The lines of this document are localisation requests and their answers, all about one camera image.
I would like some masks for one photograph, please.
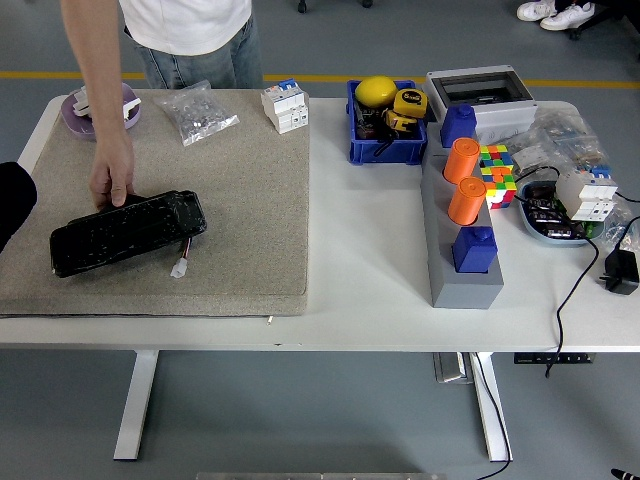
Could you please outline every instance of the yellow floor line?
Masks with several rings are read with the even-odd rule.
[[[277,75],[264,76],[266,82],[279,82],[287,78],[295,78],[297,82],[304,83],[346,83],[348,80],[362,80],[366,75]],[[144,74],[130,72],[122,74],[123,80],[144,80]],[[394,80],[413,80],[416,85],[421,85],[424,77],[391,77]],[[1,71],[0,79],[8,80],[79,80],[80,72],[29,72],[29,71]],[[601,89],[640,89],[640,82],[616,82],[605,80],[544,80],[525,79],[528,87],[559,87],[559,88],[601,88]]]

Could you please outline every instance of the black cable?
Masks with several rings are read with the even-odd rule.
[[[484,480],[485,478],[491,478],[491,477],[495,477],[496,475],[504,472],[507,467],[509,466],[509,464],[512,462],[511,460],[511,447],[509,446],[509,440],[507,439],[507,429],[504,427],[504,422],[502,421],[502,415],[500,415],[500,409],[498,408],[498,402],[496,402],[496,399],[493,397],[493,393],[491,393],[491,389],[489,388],[489,384],[487,383],[487,376],[484,373],[484,368],[482,367],[482,362],[480,361],[480,357],[478,357],[477,353],[473,353],[473,356],[476,357],[476,360],[478,360],[478,365],[480,366],[480,373],[482,375],[482,384],[484,385],[485,390],[487,391],[487,394],[489,395],[489,399],[491,400],[491,403],[493,404],[493,408],[496,411],[496,415],[498,416],[498,423],[500,424],[500,430],[502,431],[502,438],[504,438],[504,446],[507,450],[507,460],[505,462],[505,464],[502,466],[502,468],[500,468],[500,470],[497,470],[489,475],[485,475],[484,477],[480,477],[478,478],[478,480]]]
[[[516,182],[519,182],[523,178],[525,178],[525,177],[537,172],[538,170],[544,169],[544,168],[549,168],[551,170],[554,170],[558,174],[558,176],[560,176],[560,171],[557,168],[552,167],[552,166],[542,166],[542,167],[535,168],[534,170],[526,173],[525,175],[522,175],[521,177],[516,179]],[[543,210],[543,211],[545,211],[547,213],[550,213],[550,214],[554,215],[556,218],[560,219],[562,221],[562,223],[564,223],[565,225],[569,226],[574,231],[574,233],[575,233],[574,228],[580,223],[580,222],[571,221],[571,219],[565,213],[563,213],[563,212],[561,212],[559,210],[541,209],[541,208],[537,207],[537,205],[533,205],[531,202],[529,202],[529,199],[524,199],[524,198],[518,197],[517,195],[515,196],[515,198],[517,200],[520,200],[521,202],[526,203],[530,207],[537,208],[538,210]],[[626,232],[629,229],[629,226],[637,218],[640,218],[640,217],[636,217],[633,220],[631,220],[631,222],[629,222],[629,224],[627,225],[627,228],[625,229],[624,235],[622,236],[622,238],[620,239],[620,242],[618,242],[618,243],[622,242],[622,239],[626,235]],[[593,257],[593,260],[591,260],[591,263],[589,263],[589,266],[582,272],[582,274],[580,274],[580,276],[578,277],[578,279],[574,283],[573,288],[571,289],[569,294],[566,296],[566,298],[564,299],[562,304],[560,304],[560,306],[556,310],[556,320],[558,322],[558,348],[556,349],[556,352],[553,355],[553,357],[551,358],[551,360],[547,363],[547,369],[546,369],[546,371],[544,373],[544,376],[546,378],[549,378],[549,375],[550,375],[550,372],[551,372],[551,368],[558,362],[558,358],[560,358],[560,352],[562,351],[562,347],[564,345],[564,328],[562,326],[562,318],[560,316],[560,312],[565,307],[565,305],[567,304],[567,302],[569,301],[569,299],[571,298],[573,293],[576,291],[576,289],[578,288],[578,285],[580,285],[580,282],[582,281],[582,279],[587,275],[587,273],[589,273],[589,270],[591,270],[593,265],[598,260],[598,257],[600,256],[600,251],[598,250],[597,245],[595,243],[593,243],[593,241],[590,238],[588,238],[586,236],[581,236],[581,238],[586,240],[589,243],[589,245],[591,245],[594,248],[596,253],[595,253],[594,257]]]
[[[531,170],[530,172],[525,173],[524,175],[516,178],[515,183],[518,183],[520,180],[522,180],[523,178],[527,178],[529,175],[533,175],[534,173],[536,173],[538,170],[544,170],[548,168],[549,170],[553,170],[554,172],[556,172],[558,174],[558,176],[560,176],[560,170],[558,170],[556,167],[552,167],[551,165],[543,165],[541,167],[536,167],[533,170]]]
[[[622,245],[622,241],[624,240],[624,237],[627,236],[627,233],[629,232],[629,228],[631,227],[631,224],[633,222],[635,222],[639,218],[640,218],[640,216],[634,217],[629,221],[629,223],[627,223],[627,226],[624,228],[624,232],[622,233],[622,236],[620,237],[620,240],[618,240],[618,243],[616,243],[616,246],[613,248],[614,250],[619,250],[620,249],[620,245]]]
[[[640,200],[633,200],[631,198],[625,197],[624,195],[622,195],[621,193],[616,192],[616,195],[618,195],[620,198],[624,198],[627,202],[631,202],[631,203],[640,203]]]
[[[598,250],[597,245],[595,243],[593,243],[593,241],[590,238],[584,237],[584,239],[589,243],[589,245],[591,245],[594,248],[594,250],[596,251],[596,254],[593,256],[593,260],[591,260],[591,263],[589,263],[589,266],[587,268],[585,268],[584,271],[582,272],[582,274],[578,277],[578,280],[576,280],[576,283],[573,285],[573,288],[571,289],[571,291],[569,292],[567,297],[564,299],[562,304],[556,310],[556,320],[558,321],[558,330],[559,330],[558,349],[556,350],[556,353],[553,355],[553,358],[551,359],[551,361],[549,363],[547,363],[547,370],[544,373],[544,376],[546,378],[549,378],[549,373],[551,371],[551,368],[558,362],[558,358],[560,357],[560,352],[562,350],[562,345],[564,343],[564,330],[562,328],[562,319],[560,318],[560,312],[562,311],[564,306],[567,304],[567,302],[569,301],[569,299],[573,295],[573,292],[576,291],[576,289],[578,288],[578,285],[580,285],[580,282],[582,281],[582,279],[589,272],[589,270],[591,270],[591,267],[593,267],[593,265],[598,260],[598,257],[600,256],[600,251]]]

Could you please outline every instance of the rubik's cube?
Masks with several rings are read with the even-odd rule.
[[[487,187],[487,205],[490,209],[507,208],[516,194],[512,175],[513,160],[504,145],[480,147],[480,172]]]

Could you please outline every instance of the dark sleeve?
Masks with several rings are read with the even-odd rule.
[[[36,204],[31,176],[16,162],[0,163],[0,252]]]

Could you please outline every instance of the yellow ball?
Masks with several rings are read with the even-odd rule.
[[[384,75],[367,77],[358,84],[354,92],[356,100],[365,107],[382,108],[391,105],[398,93],[393,80]]]

